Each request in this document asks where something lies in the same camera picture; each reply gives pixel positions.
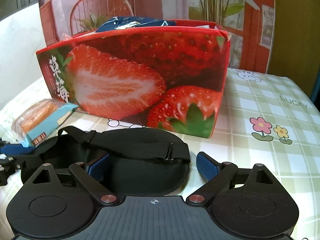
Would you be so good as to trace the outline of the blue cotton pad bag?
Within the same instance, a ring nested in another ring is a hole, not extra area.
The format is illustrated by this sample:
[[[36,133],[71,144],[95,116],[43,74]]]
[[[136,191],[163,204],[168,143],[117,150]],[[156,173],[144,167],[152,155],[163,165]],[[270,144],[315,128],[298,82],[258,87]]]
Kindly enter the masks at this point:
[[[111,30],[123,30],[129,28],[139,27],[163,27],[163,26],[176,26],[176,21],[163,20],[151,17],[138,17],[138,16],[114,16],[107,22],[103,23],[95,32],[105,32]]]

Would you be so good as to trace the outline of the printed room scene backdrop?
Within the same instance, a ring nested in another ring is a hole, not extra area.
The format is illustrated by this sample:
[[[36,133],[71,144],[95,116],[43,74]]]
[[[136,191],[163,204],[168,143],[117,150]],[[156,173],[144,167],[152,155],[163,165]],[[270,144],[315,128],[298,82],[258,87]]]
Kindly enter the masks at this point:
[[[231,68],[268,69],[275,0],[39,0],[39,7],[47,45],[92,31],[114,16],[204,20],[231,33]]]

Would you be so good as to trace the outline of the black eye mask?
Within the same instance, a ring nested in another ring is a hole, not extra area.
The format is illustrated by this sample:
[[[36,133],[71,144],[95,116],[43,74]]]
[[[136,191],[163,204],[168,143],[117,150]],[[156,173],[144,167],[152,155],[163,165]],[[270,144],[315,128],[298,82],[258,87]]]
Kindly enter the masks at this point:
[[[186,180],[190,152],[178,136],[159,129],[87,132],[66,126],[31,151],[22,164],[21,181],[44,163],[67,169],[76,162],[84,163],[88,175],[118,196],[164,196]]]

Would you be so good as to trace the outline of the orange snack packet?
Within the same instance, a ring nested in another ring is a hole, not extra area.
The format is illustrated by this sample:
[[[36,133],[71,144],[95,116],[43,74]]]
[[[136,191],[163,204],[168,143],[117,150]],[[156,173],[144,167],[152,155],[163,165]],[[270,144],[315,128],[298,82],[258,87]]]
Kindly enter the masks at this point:
[[[77,107],[73,103],[43,99],[17,117],[11,129],[24,146],[37,146],[51,135]]]

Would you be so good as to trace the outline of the red strawberry cardboard box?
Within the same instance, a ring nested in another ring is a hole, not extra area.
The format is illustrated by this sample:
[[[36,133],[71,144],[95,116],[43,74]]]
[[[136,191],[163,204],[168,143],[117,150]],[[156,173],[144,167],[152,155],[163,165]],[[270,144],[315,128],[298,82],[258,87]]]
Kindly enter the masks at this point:
[[[212,136],[231,36],[214,22],[171,20],[64,38],[36,52],[52,98],[103,118]]]

